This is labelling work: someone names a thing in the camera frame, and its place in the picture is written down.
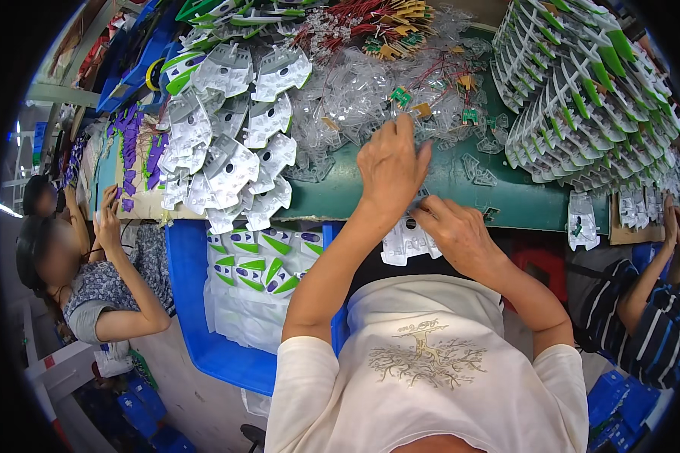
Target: black hair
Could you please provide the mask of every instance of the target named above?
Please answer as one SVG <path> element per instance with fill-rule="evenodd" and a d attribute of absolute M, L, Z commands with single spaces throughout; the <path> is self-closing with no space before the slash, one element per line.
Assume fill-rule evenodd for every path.
<path fill-rule="evenodd" d="M 32 215 L 26 218 L 18 234 L 15 263 L 20 282 L 45 302 L 56 322 L 65 322 L 60 303 L 48 293 L 48 285 L 38 275 L 36 268 L 36 263 L 45 257 L 52 229 L 53 220 L 49 217 Z"/>
<path fill-rule="evenodd" d="M 35 175 L 25 184 L 25 192 L 23 193 L 23 214 L 36 215 L 37 203 L 45 191 L 51 188 L 48 182 L 48 175 Z"/>

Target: red stool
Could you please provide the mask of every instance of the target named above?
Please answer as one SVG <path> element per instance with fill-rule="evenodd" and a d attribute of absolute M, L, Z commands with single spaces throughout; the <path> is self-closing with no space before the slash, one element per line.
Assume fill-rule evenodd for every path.
<path fill-rule="evenodd" d="M 558 257 L 544 249 L 515 250 L 511 261 L 530 276 L 542 282 L 560 302 L 566 302 L 566 278 L 564 276 L 564 258 Z M 504 305 L 516 313 L 514 305 L 504 298 Z"/>

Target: white t-shirt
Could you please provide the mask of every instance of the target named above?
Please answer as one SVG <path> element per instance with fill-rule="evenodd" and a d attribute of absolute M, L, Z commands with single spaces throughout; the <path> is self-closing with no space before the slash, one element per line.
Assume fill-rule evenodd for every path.
<path fill-rule="evenodd" d="M 471 280 L 405 276 L 363 286 L 335 358 L 294 337 L 277 353 L 265 451 L 391 451 L 451 434 L 494 453 L 587 449 L 580 354 L 531 364 L 503 339 L 500 295 Z"/>

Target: tree graphic print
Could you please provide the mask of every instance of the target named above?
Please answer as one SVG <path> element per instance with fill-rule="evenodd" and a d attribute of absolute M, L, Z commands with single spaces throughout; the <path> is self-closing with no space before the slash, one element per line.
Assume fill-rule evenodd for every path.
<path fill-rule="evenodd" d="M 381 373 L 379 382 L 387 377 L 405 380 L 408 387 L 418 381 L 427 381 L 434 388 L 448 387 L 454 390 L 462 383 L 472 383 L 474 373 L 486 373 L 481 368 L 486 349 L 475 348 L 468 340 L 453 339 L 448 343 L 439 340 L 432 343 L 428 334 L 441 331 L 448 325 L 438 325 L 438 320 L 424 321 L 398 329 L 395 339 L 413 337 L 415 345 L 404 349 L 400 344 L 385 348 L 373 348 L 368 355 L 368 366 Z"/>

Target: fluorescent light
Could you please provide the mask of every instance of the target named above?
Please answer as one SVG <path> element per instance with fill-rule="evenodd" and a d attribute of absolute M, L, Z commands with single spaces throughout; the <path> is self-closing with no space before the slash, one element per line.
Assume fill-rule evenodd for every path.
<path fill-rule="evenodd" d="M 10 209 L 9 207 L 7 207 L 7 206 L 3 206 L 2 204 L 0 204 L 0 211 L 2 211 L 3 213 L 9 214 L 9 215 L 11 215 L 11 216 L 13 216 L 13 217 L 18 217 L 18 219 L 22 219 L 22 216 L 21 216 L 20 214 L 18 214 L 18 213 L 16 213 L 15 211 L 11 210 L 11 209 Z"/>

